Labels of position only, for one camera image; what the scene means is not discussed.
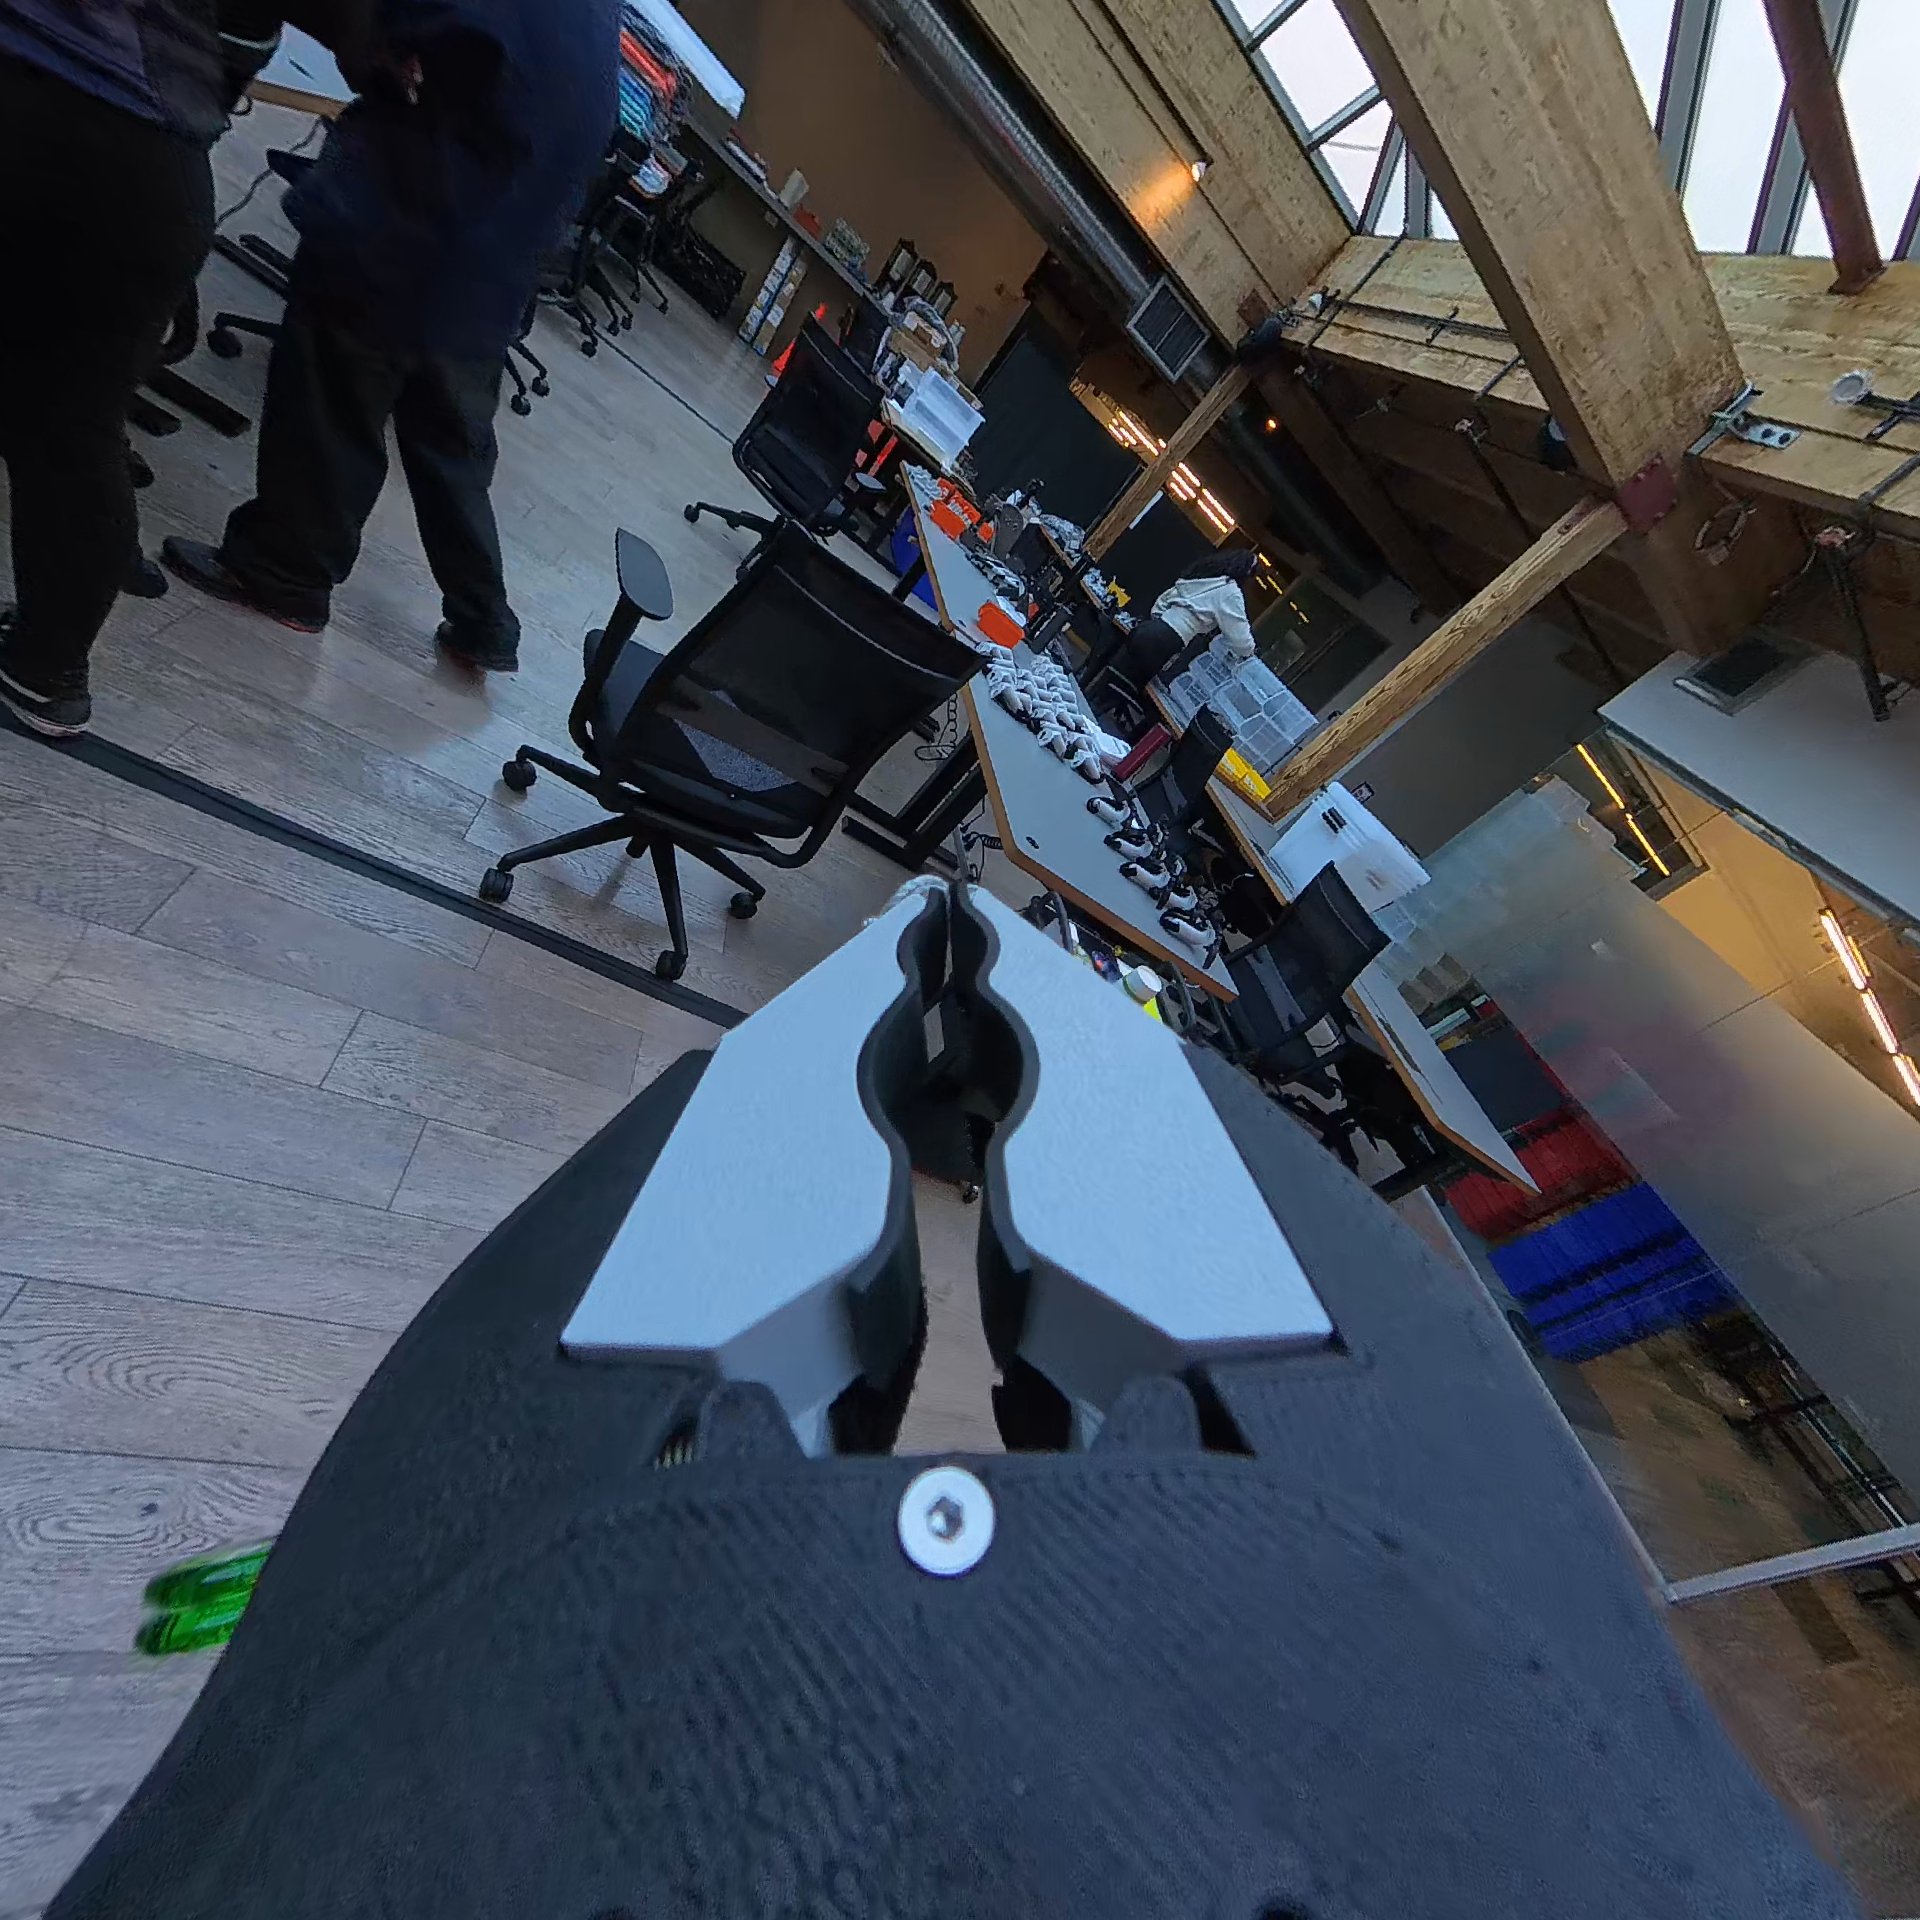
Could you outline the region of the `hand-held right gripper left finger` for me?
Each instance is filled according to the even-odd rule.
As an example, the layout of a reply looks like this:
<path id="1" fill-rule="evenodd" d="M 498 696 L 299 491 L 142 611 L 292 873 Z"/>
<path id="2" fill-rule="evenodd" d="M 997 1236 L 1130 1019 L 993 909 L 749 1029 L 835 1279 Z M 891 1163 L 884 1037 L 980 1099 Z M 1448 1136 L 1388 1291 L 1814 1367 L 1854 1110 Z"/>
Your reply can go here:
<path id="1" fill-rule="evenodd" d="M 915 1148 L 947 884 L 905 884 L 731 1029 L 560 1344 L 776 1393 L 809 1456 L 886 1456 L 926 1348 Z"/>

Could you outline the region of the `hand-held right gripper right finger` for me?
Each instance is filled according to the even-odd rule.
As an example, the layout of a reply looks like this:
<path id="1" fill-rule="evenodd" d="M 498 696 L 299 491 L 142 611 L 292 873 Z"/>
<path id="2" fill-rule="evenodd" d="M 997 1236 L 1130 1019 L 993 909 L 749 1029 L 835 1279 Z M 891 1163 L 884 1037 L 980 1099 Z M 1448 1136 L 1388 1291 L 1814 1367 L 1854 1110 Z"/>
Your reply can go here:
<path id="1" fill-rule="evenodd" d="M 1123 1393 L 1325 1357 L 1337 1328 L 1189 1049 L 993 894 L 949 892 L 950 983 L 998 1102 L 979 1312 L 1011 1452 L 1086 1452 Z"/>

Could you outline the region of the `green yoyo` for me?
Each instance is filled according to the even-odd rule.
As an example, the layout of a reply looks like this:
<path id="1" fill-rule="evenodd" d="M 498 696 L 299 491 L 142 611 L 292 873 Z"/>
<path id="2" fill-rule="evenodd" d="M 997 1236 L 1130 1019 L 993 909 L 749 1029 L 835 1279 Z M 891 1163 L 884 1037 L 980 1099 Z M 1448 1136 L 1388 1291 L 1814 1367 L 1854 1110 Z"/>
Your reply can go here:
<path id="1" fill-rule="evenodd" d="M 142 1590 L 136 1653 L 165 1660 L 224 1645 L 248 1612 L 275 1541 L 189 1556 Z"/>

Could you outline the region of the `long white work table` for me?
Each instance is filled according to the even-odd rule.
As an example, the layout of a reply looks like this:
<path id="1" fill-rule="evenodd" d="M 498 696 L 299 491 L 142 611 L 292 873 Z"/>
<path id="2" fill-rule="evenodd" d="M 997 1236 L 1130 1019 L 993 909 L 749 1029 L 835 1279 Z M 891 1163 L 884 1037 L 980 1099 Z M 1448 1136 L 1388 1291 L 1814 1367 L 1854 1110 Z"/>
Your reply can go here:
<path id="1" fill-rule="evenodd" d="M 949 835 L 974 806 L 986 805 L 1005 860 L 1035 884 L 1060 894 L 1125 944 L 1158 958 L 1194 989 L 1232 1000 L 1236 989 L 1224 963 L 1203 966 L 1186 944 L 1164 929 L 1148 892 L 1121 875 L 1121 852 L 1106 845 L 1106 825 L 1088 809 L 1092 784 L 998 709 L 984 677 L 963 686 L 958 710 L 968 724 L 965 741 L 884 822 L 900 843 L 897 860 L 926 864 L 947 849 Z"/>

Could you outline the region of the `row of hand-held grippers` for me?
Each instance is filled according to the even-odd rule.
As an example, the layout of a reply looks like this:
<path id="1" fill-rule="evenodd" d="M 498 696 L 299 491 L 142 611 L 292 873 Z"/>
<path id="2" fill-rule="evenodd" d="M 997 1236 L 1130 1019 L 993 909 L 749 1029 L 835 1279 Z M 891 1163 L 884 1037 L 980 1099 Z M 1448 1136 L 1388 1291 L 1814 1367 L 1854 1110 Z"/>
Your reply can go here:
<path id="1" fill-rule="evenodd" d="M 1106 825 L 1106 845 L 1121 852 L 1121 875 L 1145 888 L 1164 929 L 1203 964 L 1221 955 L 1221 929 L 1203 902 L 1197 879 L 1173 830 L 1118 774 L 1125 743 L 1088 709 L 1080 686 L 1049 661 L 997 653 L 980 671 L 998 709 L 1030 729 L 1040 744 L 1094 788 L 1088 809 Z"/>

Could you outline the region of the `clear plastic storage boxes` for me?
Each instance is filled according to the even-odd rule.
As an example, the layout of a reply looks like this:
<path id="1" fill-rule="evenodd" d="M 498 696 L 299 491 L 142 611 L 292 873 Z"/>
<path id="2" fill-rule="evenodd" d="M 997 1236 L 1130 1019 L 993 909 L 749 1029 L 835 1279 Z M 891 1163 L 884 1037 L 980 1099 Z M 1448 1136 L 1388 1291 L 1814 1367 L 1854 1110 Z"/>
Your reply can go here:
<path id="1" fill-rule="evenodd" d="M 1322 729 L 1322 720 L 1258 656 L 1244 661 L 1206 647 L 1165 683 L 1165 701 L 1185 727 L 1203 709 L 1228 727 L 1232 750 L 1262 780 Z"/>

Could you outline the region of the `stack of blue crates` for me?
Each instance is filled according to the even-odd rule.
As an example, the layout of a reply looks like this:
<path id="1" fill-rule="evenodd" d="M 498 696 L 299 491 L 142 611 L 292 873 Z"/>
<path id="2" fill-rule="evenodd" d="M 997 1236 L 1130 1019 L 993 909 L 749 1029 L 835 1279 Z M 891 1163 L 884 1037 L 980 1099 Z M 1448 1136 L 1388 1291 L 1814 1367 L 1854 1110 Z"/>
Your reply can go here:
<path id="1" fill-rule="evenodd" d="M 1648 1184 L 1574 1207 L 1491 1247 L 1524 1336 L 1585 1363 L 1740 1310 L 1720 1264 Z"/>

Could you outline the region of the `black mesh office chair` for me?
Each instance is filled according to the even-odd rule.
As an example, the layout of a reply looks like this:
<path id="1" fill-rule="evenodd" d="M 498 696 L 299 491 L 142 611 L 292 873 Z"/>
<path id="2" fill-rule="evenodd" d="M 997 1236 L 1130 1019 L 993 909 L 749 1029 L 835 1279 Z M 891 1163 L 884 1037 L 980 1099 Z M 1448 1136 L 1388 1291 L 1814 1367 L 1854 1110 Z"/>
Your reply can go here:
<path id="1" fill-rule="evenodd" d="M 802 533 L 817 544 L 844 534 L 853 513 L 849 503 L 858 455 L 878 416 L 880 388 L 870 373 L 824 323 L 805 319 L 789 344 L 785 369 L 731 445 L 734 467 L 772 512 L 761 516 L 690 500 L 684 518 L 693 524 L 713 516 L 731 531 L 754 531 L 754 545 L 736 565 L 739 582 L 749 577 L 781 533 Z"/>
<path id="2" fill-rule="evenodd" d="M 766 888 L 736 860 L 809 864 L 853 795 L 898 737 L 988 662 L 915 606 L 797 527 L 781 527 L 666 653 L 640 641 L 675 595 L 659 553 L 616 533 L 617 600 L 582 641 L 582 683 L 566 716 L 578 761 L 522 748 L 500 781 L 542 772 L 606 815 L 517 848 L 490 867 L 478 897 L 502 905 L 517 868 L 604 845 L 652 857 L 668 945 L 660 980 L 689 964 L 678 852 L 736 884 L 730 913 L 756 916 Z"/>

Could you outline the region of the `frosted glass partition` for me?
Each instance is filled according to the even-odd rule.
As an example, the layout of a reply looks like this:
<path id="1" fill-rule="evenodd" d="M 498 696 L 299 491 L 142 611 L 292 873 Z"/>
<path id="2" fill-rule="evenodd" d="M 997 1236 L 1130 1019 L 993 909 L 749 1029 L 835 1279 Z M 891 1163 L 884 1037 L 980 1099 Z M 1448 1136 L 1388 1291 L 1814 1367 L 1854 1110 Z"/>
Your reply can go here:
<path id="1" fill-rule="evenodd" d="M 1558 780 L 1427 857 L 1402 993 L 1491 1000 L 1890 1486 L 1917 1493 L 1917 1134 L 1636 883 Z"/>

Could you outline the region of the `wooden ceiling beam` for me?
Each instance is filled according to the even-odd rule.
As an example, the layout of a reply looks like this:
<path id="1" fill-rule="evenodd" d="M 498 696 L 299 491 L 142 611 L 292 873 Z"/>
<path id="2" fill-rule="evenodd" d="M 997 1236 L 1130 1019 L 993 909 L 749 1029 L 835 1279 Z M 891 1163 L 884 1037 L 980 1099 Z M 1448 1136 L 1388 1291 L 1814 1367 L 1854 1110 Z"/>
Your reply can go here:
<path id="1" fill-rule="evenodd" d="M 1603 1 L 1342 1 L 1578 469 L 1680 472 L 1741 368 Z"/>

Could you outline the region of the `wooden support post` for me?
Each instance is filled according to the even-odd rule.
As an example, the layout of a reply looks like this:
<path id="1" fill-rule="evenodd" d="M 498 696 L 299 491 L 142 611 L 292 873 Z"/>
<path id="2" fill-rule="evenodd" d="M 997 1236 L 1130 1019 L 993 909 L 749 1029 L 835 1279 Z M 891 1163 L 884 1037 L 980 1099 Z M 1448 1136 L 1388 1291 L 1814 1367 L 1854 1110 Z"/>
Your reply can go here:
<path id="1" fill-rule="evenodd" d="M 1611 497 L 1585 497 L 1427 640 L 1370 686 L 1344 712 L 1316 729 L 1272 776 L 1260 814 L 1281 825 L 1316 790 L 1464 673 L 1485 648 L 1628 533 Z"/>

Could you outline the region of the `wall air vent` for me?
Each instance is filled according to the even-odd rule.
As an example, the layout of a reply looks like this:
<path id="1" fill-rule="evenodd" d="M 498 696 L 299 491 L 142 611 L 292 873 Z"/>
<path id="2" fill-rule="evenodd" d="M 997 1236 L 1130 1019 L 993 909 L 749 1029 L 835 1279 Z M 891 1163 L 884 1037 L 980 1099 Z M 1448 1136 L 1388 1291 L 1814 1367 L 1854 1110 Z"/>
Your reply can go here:
<path id="1" fill-rule="evenodd" d="M 1179 382 L 1212 344 L 1212 326 L 1197 318 L 1168 276 L 1154 279 L 1133 304 L 1126 339 L 1165 382 Z"/>

